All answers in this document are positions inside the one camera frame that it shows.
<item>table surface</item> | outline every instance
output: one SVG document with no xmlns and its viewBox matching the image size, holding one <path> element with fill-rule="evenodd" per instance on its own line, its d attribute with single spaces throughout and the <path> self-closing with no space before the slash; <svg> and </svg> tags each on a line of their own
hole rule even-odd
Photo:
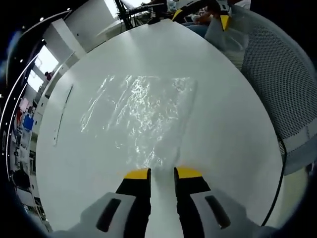
<svg viewBox="0 0 317 238">
<path fill-rule="evenodd" d="M 148 237 L 182 237 L 174 166 L 201 171 L 258 224 L 282 169 L 273 126 L 244 76 L 169 20 L 112 38 L 63 75 L 42 118 L 36 163 L 54 230 L 78 223 L 127 171 L 151 167 Z"/>
</svg>

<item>chair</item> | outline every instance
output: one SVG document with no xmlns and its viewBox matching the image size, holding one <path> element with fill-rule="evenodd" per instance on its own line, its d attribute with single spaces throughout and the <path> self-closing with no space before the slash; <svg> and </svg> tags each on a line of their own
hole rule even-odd
<svg viewBox="0 0 317 238">
<path fill-rule="evenodd" d="M 239 6 L 232 7 L 227 31 L 212 20 L 205 38 L 241 70 L 261 99 L 285 144 L 284 174 L 315 161 L 317 76 L 304 50 L 274 23 Z"/>
</svg>

